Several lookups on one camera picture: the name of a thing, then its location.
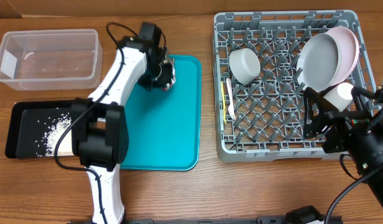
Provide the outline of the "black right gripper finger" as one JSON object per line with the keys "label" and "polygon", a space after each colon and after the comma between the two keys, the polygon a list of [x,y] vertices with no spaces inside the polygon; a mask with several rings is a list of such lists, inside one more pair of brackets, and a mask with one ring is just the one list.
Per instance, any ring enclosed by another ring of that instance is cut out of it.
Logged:
{"label": "black right gripper finger", "polygon": [[326,113],[330,110],[330,102],[314,89],[307,87],[303,92],[303,104],[303,137],[316,138],[328,129]]}
{"label": "black right gripper finger", "polygon": [[354,86],[351,90],[353,102],[357,111],[363,111],[367,114],[372,114],[372,108],[369,103],[376,101],[376,94],[362,87]]}

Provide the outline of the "white plastic fork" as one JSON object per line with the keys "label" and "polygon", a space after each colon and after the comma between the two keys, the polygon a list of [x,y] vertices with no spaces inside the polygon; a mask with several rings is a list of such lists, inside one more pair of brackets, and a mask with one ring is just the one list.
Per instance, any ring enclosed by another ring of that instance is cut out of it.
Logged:
{"label": "white plastic fork", "polygon": [[226,79],[226,88],[227,88],[228,95],[229,95],[228,111],[229,111],[229,115],[230,115],[231,119],[234,121],[236,119],[236,115],[234,112],[233,89],[232,89],[232,83],[231,83],[230,78]]}

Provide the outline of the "yellow plastic spoon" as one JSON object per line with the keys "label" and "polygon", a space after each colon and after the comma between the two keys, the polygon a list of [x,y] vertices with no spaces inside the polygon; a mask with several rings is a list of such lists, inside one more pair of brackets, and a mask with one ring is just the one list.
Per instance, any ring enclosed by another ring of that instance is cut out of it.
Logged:
{"label": "yellow plastic spoon", "polygon": [[222,96],[222,106],[223,106],[223,123],[227,124],[227,121],[226,121],[226,100],[225,100],[224,83],[223,82],[221,82],[221,96]]}

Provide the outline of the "white cup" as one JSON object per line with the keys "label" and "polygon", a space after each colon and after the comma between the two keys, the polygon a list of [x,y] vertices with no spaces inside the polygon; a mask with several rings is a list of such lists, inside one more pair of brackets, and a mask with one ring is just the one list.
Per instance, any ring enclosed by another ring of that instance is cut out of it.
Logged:
{"label": "white cup", "polygon": [[324,98],[334,105],[339,111],[343,111],[353,100],[351,94],[353,87],[354,86],[350,83],[340,83],[325,94]]}

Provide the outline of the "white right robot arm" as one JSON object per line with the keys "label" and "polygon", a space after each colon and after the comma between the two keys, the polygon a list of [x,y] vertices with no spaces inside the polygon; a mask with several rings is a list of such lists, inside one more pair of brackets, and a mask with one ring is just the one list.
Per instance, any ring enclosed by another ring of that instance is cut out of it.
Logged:
{"label": "white right robot arm", "polygon": [[303,137],[324,134],[324,152],[348,152],[360,175],[333,200],[325,223],[339,201],[361,183],[370,187],[383,209],[383,86],[375,92],[355,86],[351,96],[356,109],[340,111],[322,93],[310,87],[303,92]]}

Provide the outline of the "black plastic tray bin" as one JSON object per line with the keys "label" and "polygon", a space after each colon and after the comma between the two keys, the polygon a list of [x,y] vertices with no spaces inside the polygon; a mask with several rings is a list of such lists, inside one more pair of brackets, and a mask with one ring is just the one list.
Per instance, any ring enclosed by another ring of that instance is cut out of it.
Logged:
{"label": "black plastic tray bin", "polygon": [[41,123],[59,112],[71,112],[73,100],[19,102],[9,123],[5,155],[10,159],[37,158],[35,140],[42,136]]}

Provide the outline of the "silver foil wrapper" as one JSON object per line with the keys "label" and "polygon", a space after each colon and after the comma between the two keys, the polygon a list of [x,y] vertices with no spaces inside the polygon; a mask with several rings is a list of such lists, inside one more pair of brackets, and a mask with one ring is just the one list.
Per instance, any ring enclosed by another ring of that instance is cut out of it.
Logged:
{"label": "silver foil wrapper", "polygon": [[176,82],[175,74],[175,59],[169,58],[164,60],[162,64],[163,75],[164,75],[164,86],[162,87],[163,91],[168,91]]}

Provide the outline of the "grey bowl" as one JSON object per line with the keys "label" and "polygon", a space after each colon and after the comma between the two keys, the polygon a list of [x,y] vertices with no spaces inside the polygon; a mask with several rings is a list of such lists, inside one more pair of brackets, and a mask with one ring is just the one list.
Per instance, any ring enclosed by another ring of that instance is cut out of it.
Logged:
{"label": "grey bowl", "polygon": [[247,85],[261,72],[261,64],[253,50],[245,48],[234,50],[229,55],[229,67],[235,79]]}

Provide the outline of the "grey plate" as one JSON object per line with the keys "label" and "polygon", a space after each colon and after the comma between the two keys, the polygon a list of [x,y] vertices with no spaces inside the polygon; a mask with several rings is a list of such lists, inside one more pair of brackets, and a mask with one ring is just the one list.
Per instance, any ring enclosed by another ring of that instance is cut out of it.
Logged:
{"label": "grey plate", "polygon": [[340,50],[334,38],[328,34],[317,34],[300,52],[296,69],[302,71],[297,81],[300,85],[304,84],[303,89],[310,87],[316,92],[323,91],[338,73],[340,61]]}

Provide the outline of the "grey dishwasher rack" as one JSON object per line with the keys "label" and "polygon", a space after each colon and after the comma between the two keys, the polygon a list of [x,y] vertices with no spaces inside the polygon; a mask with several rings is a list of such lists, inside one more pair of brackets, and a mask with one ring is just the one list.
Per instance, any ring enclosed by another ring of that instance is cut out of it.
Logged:
{"label": "grey dishwasher rack", "polygon": [[[213,19],[213,75],[216,100],[217,155],[224,162],[274,161],[290,158],[337,159],[322,150],[325,139],[303,138],[303,87],[297,61],[303,46],[333,27],[350,29],[359,42],[359,61],[347,82],[376,89],[357,14],[351,10],[220,12]],[[261,73],[247,85],[229,67],[234,50],[251,49]],[[229,115],[226,79],[230,78],[236,119]],[[221,82],[226,121],[223,123]]]}

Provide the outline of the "clear plastic bin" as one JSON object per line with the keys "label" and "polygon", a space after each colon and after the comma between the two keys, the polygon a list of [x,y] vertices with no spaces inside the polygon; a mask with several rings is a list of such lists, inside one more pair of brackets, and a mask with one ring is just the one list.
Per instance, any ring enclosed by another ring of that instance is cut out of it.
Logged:
{"label": "clear plastic bin", "polygon": [[11,31],[0,45],[0,82],[17,91],[96,88],[102,64],[94,29]]}

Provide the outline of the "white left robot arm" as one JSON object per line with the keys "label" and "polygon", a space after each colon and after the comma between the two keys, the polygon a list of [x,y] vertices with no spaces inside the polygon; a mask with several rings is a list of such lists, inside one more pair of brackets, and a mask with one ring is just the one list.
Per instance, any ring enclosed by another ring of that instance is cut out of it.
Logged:
{"label": "white left robot arm", "polygon": [[136,85],[147,91],[169,90],[176,82],[173,59],[156,24],[143,22],[139,32],[113,40],[116,57],[99,87],[71,105],[71,124],[53,150],[62,169],[86,172],[94,214],[90,223],[125,223],[120,165],[129,147],[125,105]]}

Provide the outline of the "teal serving tray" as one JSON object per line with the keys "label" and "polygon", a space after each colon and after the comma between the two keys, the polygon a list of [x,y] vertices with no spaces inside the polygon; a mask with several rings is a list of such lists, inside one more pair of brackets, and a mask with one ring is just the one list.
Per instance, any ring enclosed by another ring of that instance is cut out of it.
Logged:
{"label": "teal serving tray", "polygon": [[168,91],[136,85],[125,106],[129,149],[122,169],[188,171],[199,158],[201,63],[174,55],[176,82]]}

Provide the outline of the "pink plate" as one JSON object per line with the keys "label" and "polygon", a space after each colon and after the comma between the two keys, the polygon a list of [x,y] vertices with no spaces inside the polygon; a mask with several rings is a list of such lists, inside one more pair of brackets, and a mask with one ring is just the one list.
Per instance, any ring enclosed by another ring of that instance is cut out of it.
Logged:
{"label": "pink plate", "polygon": [[334,27],[326,34],[336,41],[339,48],[338,57],[341,59],[337,66],[337,72],[330,83],[330,86],[333,86],[345,81],[355,69],[359,57],[359,42],[354,33],[347,27]]}

